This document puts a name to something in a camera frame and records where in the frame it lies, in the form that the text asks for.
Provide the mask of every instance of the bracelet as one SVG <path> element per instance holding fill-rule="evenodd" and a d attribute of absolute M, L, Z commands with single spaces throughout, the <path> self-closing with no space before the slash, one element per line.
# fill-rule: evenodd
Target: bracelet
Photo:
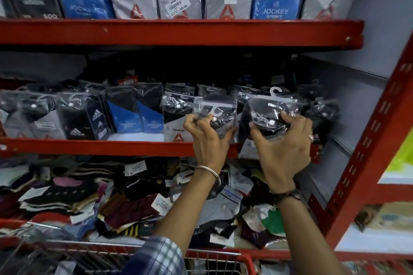
<path fill-rule="evenodd" d="M 212 168 L 206 167 L 204 165 L 198 165 L 197 168 L 204 168 L 206 170 L 209 170 L 218 179 L 218 187 L 221 186 L 221 178 Z"/>

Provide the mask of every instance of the person's right hand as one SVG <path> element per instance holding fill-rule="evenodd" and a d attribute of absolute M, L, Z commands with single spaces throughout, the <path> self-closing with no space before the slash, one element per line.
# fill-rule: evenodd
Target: person's right hand
<path fill-rule="evenodd" d="M 282 112 L 282 118 L 291 128 L 279 141 L 268 141 L 261 131 L 250 123 L 251 137 L 258 151 L 261 168 L 272 193 L 286 193 L 295 189 L 293 176 L 306 167 L 310 161 L 310 146 L 313 122 L 304 116 L 289 116 Z"/>

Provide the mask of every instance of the plaid sleeve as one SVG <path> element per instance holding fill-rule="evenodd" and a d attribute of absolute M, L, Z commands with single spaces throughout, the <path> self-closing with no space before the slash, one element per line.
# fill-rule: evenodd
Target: plaid sleeve
<path fill-rule="evenodd" d="M 163 236 L 151 236 L 131 257 L 120 275 L 182 275 L 182 251 Z"/>

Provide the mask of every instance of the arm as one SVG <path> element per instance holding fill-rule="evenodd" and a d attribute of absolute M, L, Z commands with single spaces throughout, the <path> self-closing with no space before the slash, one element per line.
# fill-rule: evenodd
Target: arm
<path fill-rule="evenodd" d="M 311 140 L 308 137 L 313 134 L 311 120 L 285 113 L 281 116 L 291 124 L 290 130 L 281 141 L 269 142 L 254 124 L 250 124 L 261 167 L 270 191 L 275 194 L 295 189 L 293 176 L 311 161 Z M 301 201 L 288 197 L 278 204 L 278 208 L 281 211 L 292 262 L 298 274 L 345 274 L 341 263 Z"/>
<path fill-rule="evenodd" d="M 198 165 L 209 167 L 219 174 L 235 129 L 230 130 L 225 138 L 220 140 L 218 134 L 209 124 L 212 117 L 210 114 L 202 120 L 196 121 L 194 115 L 189 115 L 184 123 L 184 128 L 194 138 L 193 146 Z M 185 255 L 204 202 L 215 181 L 215 176 L 208 170 L 197 168 L 189 184 L 173 203 L 172 208 L 153 235 L 169 238 L 180 247 Z"/>

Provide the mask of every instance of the hand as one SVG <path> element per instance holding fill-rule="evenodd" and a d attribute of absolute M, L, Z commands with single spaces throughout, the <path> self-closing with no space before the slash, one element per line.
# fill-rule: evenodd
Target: hand
<path fill-rule="evenodd" d="M 183 127 L 194 138 L 193 146 L 198 165 L 212 168 L 219 174 L 225 163 L 236 129 L 230 129 L 224 139 L 220 140 L 216 131 L 209 124 L 213 117 L 210 113 L 203 119 L 198 120 L 194 114 L 190 114 L 187 116 Z"/>
<path fill-rule="evenodd" d="M 310 146 L 313 135 L 313 122 L 304 116 L 289 116 L 282 112 L 281 117 L 291 128 L 279 141 L 266 140 L 254 123 L 250 123 L 251 137 L 257 147 L 261 168 L 271 192 L 286 193 L 295 189 L 293 176 L 311 161 Z"/>

